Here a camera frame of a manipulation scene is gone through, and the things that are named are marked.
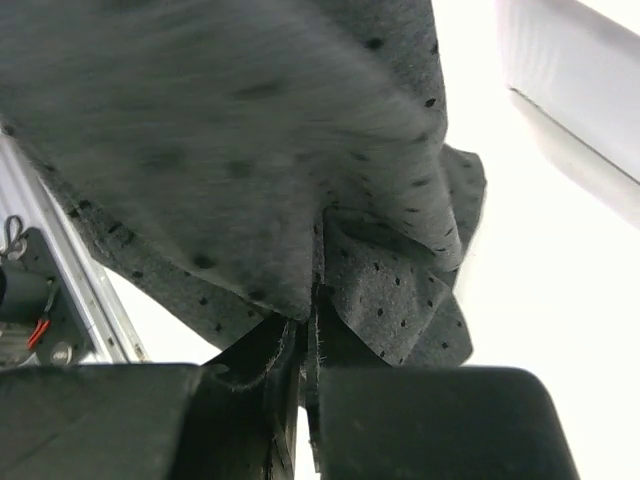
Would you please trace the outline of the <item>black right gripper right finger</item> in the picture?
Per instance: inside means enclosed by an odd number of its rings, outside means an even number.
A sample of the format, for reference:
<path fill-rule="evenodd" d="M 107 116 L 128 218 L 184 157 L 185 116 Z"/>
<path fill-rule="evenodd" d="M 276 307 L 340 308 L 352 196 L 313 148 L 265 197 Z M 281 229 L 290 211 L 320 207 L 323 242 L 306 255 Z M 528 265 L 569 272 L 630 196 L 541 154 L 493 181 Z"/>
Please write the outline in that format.
<path fill-rule="evenodd" d="M 556 408 L 532 373 L 393 367 L 318 285 L 308 323 L 305 407 L 325 479 L 574 479 Z"/>

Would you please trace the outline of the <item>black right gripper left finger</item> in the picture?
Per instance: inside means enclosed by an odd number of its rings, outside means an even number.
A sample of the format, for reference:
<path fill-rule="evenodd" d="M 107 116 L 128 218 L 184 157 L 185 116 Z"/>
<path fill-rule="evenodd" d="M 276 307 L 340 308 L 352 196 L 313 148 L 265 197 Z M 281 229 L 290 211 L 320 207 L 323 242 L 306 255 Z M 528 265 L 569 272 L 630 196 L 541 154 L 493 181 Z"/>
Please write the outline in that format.
<path fill-rule="evenodd" d="M 299 326 L 274 316 L 205 365 L 1 376 L 5 479 L 290 479 Z"/>

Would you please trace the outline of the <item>aluminium table rail frame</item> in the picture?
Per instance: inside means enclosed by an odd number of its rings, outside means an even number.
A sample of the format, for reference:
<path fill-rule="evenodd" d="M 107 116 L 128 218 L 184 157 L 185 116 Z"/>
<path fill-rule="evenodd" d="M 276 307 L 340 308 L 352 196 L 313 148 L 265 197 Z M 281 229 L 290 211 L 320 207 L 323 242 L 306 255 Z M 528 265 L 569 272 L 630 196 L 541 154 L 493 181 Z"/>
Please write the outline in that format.
<path fill-rule="evenodd" d="M 71 222 L 18 152 L 13 139 L 3 134 L 1 247 L 4 244 L 2 227 L 10 215 L 20 216 L 27 228 L 41 230 L 54 252 L 94 345 L 94 352 L 81 363 L 148 361 L 147 352 L 105 270 L 91 259 Z"/>

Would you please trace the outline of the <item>grey polka dot skirt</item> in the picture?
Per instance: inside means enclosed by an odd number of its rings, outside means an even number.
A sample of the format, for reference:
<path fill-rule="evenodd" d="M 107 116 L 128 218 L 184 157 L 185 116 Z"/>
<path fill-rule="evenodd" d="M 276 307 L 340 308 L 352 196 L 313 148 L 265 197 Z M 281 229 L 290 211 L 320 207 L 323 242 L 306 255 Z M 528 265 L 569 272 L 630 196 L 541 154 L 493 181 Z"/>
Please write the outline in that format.
<path fill-rule="evenodd" d="M 392 365 L 472 351 L 480 159 L 428 1 L 5 1 L 1 121 L 93 257 L 225 348 L 312 287 Z"/>

